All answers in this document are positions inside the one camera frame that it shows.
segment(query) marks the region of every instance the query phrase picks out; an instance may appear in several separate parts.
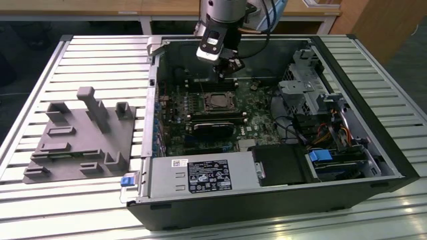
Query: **floor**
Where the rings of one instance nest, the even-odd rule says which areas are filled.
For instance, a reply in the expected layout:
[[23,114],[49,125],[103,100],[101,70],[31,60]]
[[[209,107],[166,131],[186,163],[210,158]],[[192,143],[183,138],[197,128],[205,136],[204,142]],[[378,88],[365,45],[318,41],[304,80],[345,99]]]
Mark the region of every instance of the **floor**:
[[[158,22],[153,25],[153,33],[190,34],[192,27],[193,22]],[[29,32],[37,32],[47,36],[50,44],[46,49],[30,50],[27,48],[18,35],[26,37]],[[15,80],[9,85],[0,87],[0,143],[7,134],[27,94],[38,80],[55,43],[61,35],[65,34],[139,35],[141,30],[137,22],[45,22],[37,26],[0,22],[0,55],[5,57],[17,74]],[[424,112],[427,112],[425,45],[427,17],[424,17],[418,24],[416,33],[409,36],[394,57],[385,65],[390,76],[398,82]]]

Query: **table leg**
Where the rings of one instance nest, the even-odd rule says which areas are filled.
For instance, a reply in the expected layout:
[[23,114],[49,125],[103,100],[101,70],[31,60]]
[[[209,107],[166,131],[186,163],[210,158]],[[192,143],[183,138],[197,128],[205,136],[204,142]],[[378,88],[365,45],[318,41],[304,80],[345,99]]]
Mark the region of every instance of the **table leg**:
[[141,34],[151,35],[151,16],[139,16],[138,18]]
[[317,30],[317,35],[325,35],[329,34],[333,22],[334,22],[336,16],[325,16],[324,20],[320,24],[318,30]]

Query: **gray post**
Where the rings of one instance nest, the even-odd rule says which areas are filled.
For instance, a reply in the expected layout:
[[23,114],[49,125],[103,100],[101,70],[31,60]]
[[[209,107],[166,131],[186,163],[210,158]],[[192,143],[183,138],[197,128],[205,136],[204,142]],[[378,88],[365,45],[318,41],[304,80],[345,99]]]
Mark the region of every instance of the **gray post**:
[[94,97],[94,89],[90,86],[81,86],[77,90],[77,99],[83,102],[86,110],[89,112],[89,117],[94,121],[99,132],[109,132],[109,125],[106,122],[106,110],[103,105],[97,103]]
[[69,112],[70,111],[63,102],[50,102],[46,107],[45,115],[55,126],[67,126],[63,114]]

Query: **black plastic cover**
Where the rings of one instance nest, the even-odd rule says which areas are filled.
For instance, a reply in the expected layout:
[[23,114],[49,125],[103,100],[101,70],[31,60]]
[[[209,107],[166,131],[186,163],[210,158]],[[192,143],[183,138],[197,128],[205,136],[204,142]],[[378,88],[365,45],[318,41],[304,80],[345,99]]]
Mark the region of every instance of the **black plastic cover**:
[[314,182],[298,144],[254,146],[250,151],[253,161],[262,167],[265,177],[258,181],[262,187]]

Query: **warning label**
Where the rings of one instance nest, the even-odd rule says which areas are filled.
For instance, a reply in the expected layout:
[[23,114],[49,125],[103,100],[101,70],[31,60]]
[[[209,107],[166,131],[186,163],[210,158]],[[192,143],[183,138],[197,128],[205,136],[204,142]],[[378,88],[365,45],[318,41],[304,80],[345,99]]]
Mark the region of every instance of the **warning label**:
[[232,189],[226,160],[188,162],[188,191],[192,194]]

